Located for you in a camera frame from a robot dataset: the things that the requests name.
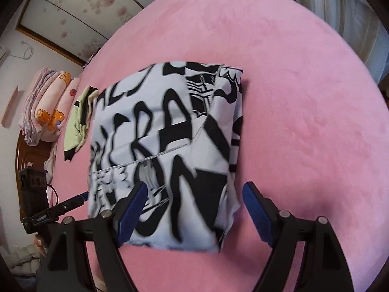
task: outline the blue gripper pad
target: blue gripper pad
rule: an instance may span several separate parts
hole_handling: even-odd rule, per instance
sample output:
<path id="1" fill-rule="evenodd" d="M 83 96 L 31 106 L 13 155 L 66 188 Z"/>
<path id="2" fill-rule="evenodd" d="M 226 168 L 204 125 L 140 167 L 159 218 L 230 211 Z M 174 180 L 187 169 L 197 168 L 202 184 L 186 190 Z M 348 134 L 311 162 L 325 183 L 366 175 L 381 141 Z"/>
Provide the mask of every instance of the blue gripper pad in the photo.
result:
<path id="1" fill-rule="evenodd" d="M 135 192 L 135 195 L 132 201 L 125 208 L 125 211 L 121 212 L 121 218 L 118 220 L 116 240 L 119 246 L 130 240 L 132 232 L 134 231 L 134 228 L 139 220 L 139 216 L 141 215 L 143 207 L 147 201 L 147 185 L 142 182 L 139 189 L 136 189 L 137 188 L 134 187 L 131 191 L 131 193 Z"/>
<path id="2" fill-rule="evenodd" d="M 88 196 L 89 196 L 89 192 L 88 191 L 86 191 L 84 193 L 81 193 L 80 195 L 82 196 L 82 198 L 84 199 L 85 202 L 88 201 Z"/>
<path id="3" fill-rule="evenodd" d="M 253 182 L 246 182 L 243 185 L 242 195 L 243 202 L 262 241 L 274 247 L 276 242 L 274 227 L 277 224 L 278 209 L 273 202 L 261 195 Z"/>

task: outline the teddy bear print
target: teddy bear print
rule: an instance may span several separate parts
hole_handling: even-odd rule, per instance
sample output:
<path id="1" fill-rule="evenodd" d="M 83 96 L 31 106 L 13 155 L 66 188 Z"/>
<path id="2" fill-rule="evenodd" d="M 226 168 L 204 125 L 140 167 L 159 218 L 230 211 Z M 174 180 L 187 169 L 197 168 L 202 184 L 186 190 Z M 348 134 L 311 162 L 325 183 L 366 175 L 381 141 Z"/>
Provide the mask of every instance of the teddy bear print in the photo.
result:
<path id="1" fill-rule="evenodd" d="M 58 125 L 60 125 L 64 119 L 65 115 L 62 112 L 55 110 L 47 128 L 49 129 L 49 131 L 56 130 L 58 128 Z"/>
<path id="2" fill-rule="evenodd" d="M 49 113 L 47 113 L 45 110 L 38 110 L 36 112 L 36 119 L 42 123 L 42 124 L 46 124 L 50 121 L 51 119 L 51 116 Z"/>
<path id="3" fill-rule="evenodd" d="M 71 81 L 71 74 L 68 72 L 64 72 L 62 75 L 60 75 L 60 79 L 64 80 L 66 85 L 68 85 Z"/>

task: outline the pink bedding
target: pink bedding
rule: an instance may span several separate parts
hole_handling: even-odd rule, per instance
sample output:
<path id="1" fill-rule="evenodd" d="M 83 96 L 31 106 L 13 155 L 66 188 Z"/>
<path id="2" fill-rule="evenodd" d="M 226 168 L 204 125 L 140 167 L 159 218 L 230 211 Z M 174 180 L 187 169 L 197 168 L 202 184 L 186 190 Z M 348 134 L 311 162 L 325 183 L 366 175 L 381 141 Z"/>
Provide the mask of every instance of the pink bedding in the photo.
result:
<path id="1" fill-rule="evenodd" d="M 327 216 L 355 291 L 365 291 L 389 255 L 389 113 L 357 55 L 291 0 L 157 0 L 104 45 L 79 89 L 172 60 L 244 69 L 238 193 L 251 180 L 296 217 Z M 88 188 L 88 142 L 64 162 L 59 139 L 60 201 Z M 83 219 L 86 209 L 71 214 Z M 249 292 L 270 248 L 243 207 L 218 255 L 131 246 L 121 254 L 140 292 Z M 297 273 L 295 265 L 286 291 Z"/>

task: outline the metal screw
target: metal screw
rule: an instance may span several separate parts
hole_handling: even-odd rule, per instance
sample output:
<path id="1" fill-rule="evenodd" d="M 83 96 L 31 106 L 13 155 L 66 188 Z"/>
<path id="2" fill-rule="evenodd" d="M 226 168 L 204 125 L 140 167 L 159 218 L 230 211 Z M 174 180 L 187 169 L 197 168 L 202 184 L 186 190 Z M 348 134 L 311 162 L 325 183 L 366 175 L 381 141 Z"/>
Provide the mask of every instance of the metal screw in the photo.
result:
<path id="1" fill-rule="evenodd" d="M 71 222 L 73 222 L 74 221 L 74 218 L 72 217 L 72 216 L 66 216 L 64 219 L 63 219 L 63 223 L 65 224 L 65 225 L 68 225 L 68 224 L 70 224 Z"/>
<path id="2" fill-rule="evenodd" d="M 327 224 L 328 223 L 328 219 L 326 219 L 324 216 L 320 216 L 318 218 L 318 222 L 321 223 L 321 224 Z"/>
<path id="3" fill-rule="evenodd" d="M 110 217 L 112 215 L 112 211 L 111 210 L 103 210 L 102 212 L 101 212 L 101 216 L 103 217 L 103 218 L 108 218 L 108 217 Z"/>
<path id="4" fill-rule="evenodd" d="M 291 215 L 287 210 L 280 210 L 279 214 L 284 218 L 288 218 Z"/>

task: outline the white cable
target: white cable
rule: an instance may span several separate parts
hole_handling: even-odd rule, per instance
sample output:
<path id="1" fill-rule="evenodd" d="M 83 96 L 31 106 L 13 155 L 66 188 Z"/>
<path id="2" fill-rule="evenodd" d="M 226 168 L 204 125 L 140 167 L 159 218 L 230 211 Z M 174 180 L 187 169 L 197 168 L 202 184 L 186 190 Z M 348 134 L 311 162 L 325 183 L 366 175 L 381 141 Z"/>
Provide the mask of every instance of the white cable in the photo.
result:
<path id="1" fill-rule="evenodd" d="M 26 43 L 24 41 L 22 41 L 22 44 L 27 44 L 28 45 L 28 48 L 25 50 L 24 54 L 23 54 L 23 57 L 20 57 L 20 56 L 14 56 L 14 55 L 9 55 L 10 57 L 15 57 L 15 58 L 20 58 L 20 59 L 24 59 L 24 60 L 29 60 L 31 57 L 32 57 L 32 54 L 34 53 L 34 48 L 32 48 L 32 46 L 29 44 L 29 43 Z"/>

